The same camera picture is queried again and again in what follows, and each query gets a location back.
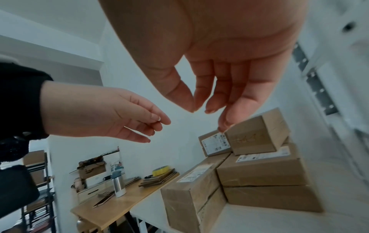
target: black sleeve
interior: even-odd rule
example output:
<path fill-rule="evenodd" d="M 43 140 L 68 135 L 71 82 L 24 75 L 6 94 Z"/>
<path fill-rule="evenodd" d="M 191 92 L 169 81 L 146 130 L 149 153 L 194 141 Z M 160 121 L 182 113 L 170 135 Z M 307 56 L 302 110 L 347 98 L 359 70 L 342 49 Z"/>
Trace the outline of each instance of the black sleeve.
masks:
<path fill-rule="evenodd" d="M 0 140 L 9 137 L 46 138 L 40 113 L 42 84 L 52 81 L 45 72 L 0 63 Z"/>

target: black jacket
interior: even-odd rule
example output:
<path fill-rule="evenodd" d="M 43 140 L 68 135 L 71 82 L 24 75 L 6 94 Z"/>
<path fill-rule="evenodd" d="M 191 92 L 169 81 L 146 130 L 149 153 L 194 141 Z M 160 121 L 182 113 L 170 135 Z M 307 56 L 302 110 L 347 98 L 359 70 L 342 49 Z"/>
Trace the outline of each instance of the black jacket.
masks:
<path fill-rule="evenodd" d="M 48 137 L 40 113 L 40 91 L 46 80 L 52 78 L 45 72 L 0 63 L 0 162 L 22 158 L 30 140 Z"/>

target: wooden desk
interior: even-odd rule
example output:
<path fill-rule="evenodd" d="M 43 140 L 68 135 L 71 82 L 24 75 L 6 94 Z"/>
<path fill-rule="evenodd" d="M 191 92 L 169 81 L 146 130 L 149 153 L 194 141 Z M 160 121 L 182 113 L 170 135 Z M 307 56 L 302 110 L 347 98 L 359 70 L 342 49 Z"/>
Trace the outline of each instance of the wooden desk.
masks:
<path fill-rule="evenodd" d="M 138 187 L 138 185 L 141 183 L 141 180 L 139 180 L 126 188 L 127 193 L 125 195 L 118 198 L 114 196 L 99 207 L 93 208 L 93 206 L 100 200 L 100 198 L 95 196 L 91 200 L 74 207 L 70 211 L 76 216 L 86 219 L 87 221 L 96 225 L 98 228 L 100 228 L 100 230 L 103 230 L 109 227 L 111 224 L 114 224 L 115 221 L 121 218 L 123 215 L 129 213 L 135 204 L 169 183 L 178 175 L 179 173 L 171 177 L 162 185 L 156 185 L 147 188 Z"/>

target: yellow tape roll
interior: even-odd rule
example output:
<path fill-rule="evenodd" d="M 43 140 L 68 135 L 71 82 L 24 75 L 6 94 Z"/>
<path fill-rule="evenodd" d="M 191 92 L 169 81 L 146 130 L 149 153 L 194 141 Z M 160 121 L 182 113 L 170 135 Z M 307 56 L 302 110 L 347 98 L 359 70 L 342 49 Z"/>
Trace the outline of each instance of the yellow tape roll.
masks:
<path fill-rule="evenodd" d="M 159 167 L 159 168 L 153 170 L 153 176 L 162 175 L 162 174 L 168 172 L 169 170 L 170 170 L 169 166 Z"/>

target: ceiling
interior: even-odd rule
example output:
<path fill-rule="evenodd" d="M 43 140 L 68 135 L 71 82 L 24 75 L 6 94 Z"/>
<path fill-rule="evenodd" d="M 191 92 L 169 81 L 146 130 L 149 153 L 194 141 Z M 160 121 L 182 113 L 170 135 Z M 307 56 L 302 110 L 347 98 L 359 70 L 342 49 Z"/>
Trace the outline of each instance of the ceiling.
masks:
<path fill-rule="evenodd" d="M 106 22 L 97 0 L 0 0 L 0 10 L 94 43 Z"/>

